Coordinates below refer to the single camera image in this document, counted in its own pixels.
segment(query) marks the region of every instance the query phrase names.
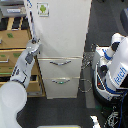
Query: white cabinet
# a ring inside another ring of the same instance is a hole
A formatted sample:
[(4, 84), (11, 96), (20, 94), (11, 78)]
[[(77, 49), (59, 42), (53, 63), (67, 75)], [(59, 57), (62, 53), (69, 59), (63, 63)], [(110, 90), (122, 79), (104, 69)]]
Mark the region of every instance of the white cabinet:
[[(38, 59), (47, 98), (77, 97), (91, 0), (30, 2), (28, 5), (32, 5), (31, 8), (27, 6), (27, 0), (24, 0), (30, 28), (32, 30), (29, 10), (32, 11), (36, 35), (42, 42)], [(62, 81), (62, 86), (59, 86), (61, 82), (58, 84), (50, 81), (61, 78), (74, 79), (66, 83)]]

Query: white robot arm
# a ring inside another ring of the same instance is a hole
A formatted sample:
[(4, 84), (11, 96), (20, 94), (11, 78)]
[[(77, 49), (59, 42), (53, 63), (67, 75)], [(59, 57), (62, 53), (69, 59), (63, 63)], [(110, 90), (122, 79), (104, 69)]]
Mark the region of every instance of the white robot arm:
[(40, 44), (34, 40), (28, 42), (17, 60), (10, 81), (0, 88), (0, 128), (21, 128), (16, 117), (27, 101), (26, 88)]

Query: black cable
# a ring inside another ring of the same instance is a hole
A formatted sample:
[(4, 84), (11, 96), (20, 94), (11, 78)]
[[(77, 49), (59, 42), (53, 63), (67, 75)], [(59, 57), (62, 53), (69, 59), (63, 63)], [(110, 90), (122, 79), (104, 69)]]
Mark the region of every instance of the black cable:
[(104, 3), (106, 0), (97, 0), (99, 3)]

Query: drawer handle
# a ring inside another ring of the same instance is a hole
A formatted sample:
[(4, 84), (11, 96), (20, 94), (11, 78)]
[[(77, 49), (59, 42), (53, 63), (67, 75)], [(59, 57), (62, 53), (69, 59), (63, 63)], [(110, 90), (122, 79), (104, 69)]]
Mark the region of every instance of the drawer handle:
[(6, 61), (0, 61), (0, 63), (8, 63), (8, 60), (9, 59), (7, 59)]
[(61, 65), (68, 64), (68, 63), (70, 63), (70, 62), (71, 62), (71, 60), (66, 61), (66, 62), (64, 62), (64, 63), (57, 63), (57, 62), (53, 62), (53, 61), (51, 61), (50, 63), (55, 64), (55, 65), (58, 65), (58, 66), (61, 66)]
[(65, 83), (67, 83), (67, 82), (69, 82), (70, 80), (68, 79), (61, 79), (61, 80), (52, 80), (52, 82), (55, 82), (55, 83), (57, 83), (57, 84), (65, 84)]

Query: black floor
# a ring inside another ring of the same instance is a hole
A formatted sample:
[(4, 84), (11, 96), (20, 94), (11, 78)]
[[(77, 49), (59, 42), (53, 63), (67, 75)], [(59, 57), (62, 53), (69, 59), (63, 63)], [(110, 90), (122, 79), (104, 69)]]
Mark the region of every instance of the black floor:
[[(127, 35), (120, 22), (120, 12), (128, 7), (128, 0), (125, 2), (105, 0), (104, 3), (101, 1), (92, 1), (85, 52), (91, 51), (92, 43), (109, 46), (111, 36), (116, 32)], [(83, 88), (84, 82), (81, 81), (80, 85)], [(36, 128), (40, 125), (79, 125), (82, 128), (92, 128), (91, 115), (98, 117), (103, 128), (105, 118), (101, 111), (96, 108), (86, 108), (85, 94), (79, 91), (77, 99), (28, 98), (18, 122), (23, 128)]]

